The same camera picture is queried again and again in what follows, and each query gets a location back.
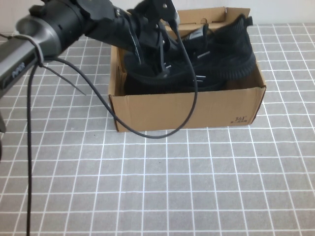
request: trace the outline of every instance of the cardboard box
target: cardboard box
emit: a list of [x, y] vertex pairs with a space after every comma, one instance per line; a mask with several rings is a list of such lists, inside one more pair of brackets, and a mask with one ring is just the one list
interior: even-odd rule
[[[208, 8], [179, 11], [181, 35], [198, 29], [204, 23], [217, 29], [233, 22], [244, 8]], [[186, 119], [193, 93], [125, 95], [124, 52], [112, 47], [109, 101], [115, 114], [137, 131], [175, 129]], [[185, 128], [221, 127], [251, 124], [260, 108], [266, 84], [257, 65], [253, 73], [239, 81], [228, 82], [223, 91], [200, 92], [196, 109]], [[116, 122], [119, 132], [126, 129]]]

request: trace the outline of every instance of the black cable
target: black cable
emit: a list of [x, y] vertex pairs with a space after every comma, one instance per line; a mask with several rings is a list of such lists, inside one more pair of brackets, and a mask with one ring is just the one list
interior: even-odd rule
[[31, 100], [32, 100], [32, 83], [35, 72], [38, 68], [36, 64], [31, 70], [31, 75], [29, 78], [28, 85], [28, 95], [27, 95], [27, 122], [28, 122], [28, 209], [27, 209], [27, 223], [26, 223], [26, 236], [30, 236], [31, 232], [31, 208], [32, 208], [32, 120], [31, 120]]
[[4, 35], [4, 34], [2, 34], [2, 33], [0, 33], [0, 36], [1, 36], [2, 38], [6, 38], [6, 39], [12, 38], [12, 36], [6, 36], [6, 35]]
[[62, 80], [66, 81], [68, 84], [70, 84], [72, 87], [74, 87], [76, 90], [78, 90], [80, 93], [82, 93], [83, 95], [86, 96], [85, 93], [83, 93], [82, 90], [80, 90], [76, 85], [74, 85], [73, 82], [71, 82], [70, 80], [66, 79], [64, 76], [62, 76], [61, 74], [57, 73], [56, 71], [54, 71], [53, 69], [47, 67], [47, 66], [44, 66], [44, 65], [41, 65], [40, 67], [43, 67], [44, 69], [46, 70], [49, 70], [51, 71], [52, 73], [54, 73], [55, 75], [57, 75], [59, 78], [61, 78]]
[[53, 61], [58, 61], [58, 62], [61, 62], [61, 63], [64, 63], [68, 66], [70, 66], [72, 69], [74, 69], [76, 72], [78, 72], [82, 77], [83, 79], [89, 84], [89, 86], [92, 88], [92, 90], [95, 92], [95, 94], [97, 95], [97, 97], [100, 99], [100, 101], [102, 102], [102, 104], [106, 107], [106, 109], [108, 110], [108, 112], [113, 116], [113, 118], [115, 120], [117, 120], [123, 127], [125, 127], [127, 130], [129, 130], [130, 132], [136, 134], [136, 135], [139, 135], [141, 137], [144, 137], [144, 138], [149, 138], [149, 139], [163, 139], [163, 138], [166, 138], [166, 137], [169, 137], [173, 134], [175, 134], [176, 132], [178, 132], [179, 130], [181, 130], [187, 123], [188, 121], [190, 120], [193, 112], [194, 112], [194, 109], [196, 107], [196, 104], [197, 104], [197, 98], [198, 98], [198, 81], [197, 81], [197, 77], [196, 77], [196, 74], [195, 74], [195, 71], [193, 69], [193, 66], [192, 66], [192, 63], [189, 59], [189, 56], [185, 50], [185, 47], [184, 47], [184, 44], [181, 40], [181, 37], [180, 37], [180, 34], [178, 32], [178, 29], [177, 27], [174, 28], [174, 32], [176, 33], [177, 37], [178, 37], [178, 41], [179, 41], [179, 45], [180, 47], [182, 48], [183, 50], [183, 54], [184, 54], [184, 57], [187, 61], [187, 64], [191, 70], [191, 75], [193, 77], [193, 82], [194, 82], [194, 99], [193, 99], [193, 103], [192, 103], [192, 107], [191, 107], [191, 110], [187, 116], [187, 118], [185, 119], [185, 121], [175, 130], [173, 130], [172, 132], [168, 133], [168, 134], [165, 134], [165, 135], [161, 135], [161, 136], [151, 136], [151, 135], [145, 135], [145, 134], [142, 134], [132, 128], [130, 128], [126, 123], [124, 123], [118, 116], [116, 116], [116, 114], [113, 112], [113, 110], [110, 108], [110, 106], [106, 103], [106, 101], [104, 100], [104, 98], [102, 97], [102, 95], [98, 92], [98, 90], [96, 89], [96, 87], [93, 85], [93, 83], [89, 80], [89, 78], [78, 68], [76, 67], [75, 65], [73, 65], [72, 63], [64, 60], [64, 59], [60, 59], [60, 58], [54, 58], [54, 59], [48, 59], [48, 60], [53, 60]]

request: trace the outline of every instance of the box flap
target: box flap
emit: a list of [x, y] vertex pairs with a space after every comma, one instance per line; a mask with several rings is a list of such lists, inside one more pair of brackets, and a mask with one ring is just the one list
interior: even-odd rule
[[225, 21], [225, 7], [178, 11], [183, 24], [205, 24]]
[[246, 17], [248, 17], [250, 14], [250, 11], [251, 11], [251, 9], [249, 9], [249, 8], [227, 7], [226, 8], [225, 21], [227, 23], [232, 23], [241, 14], [244, 14]]

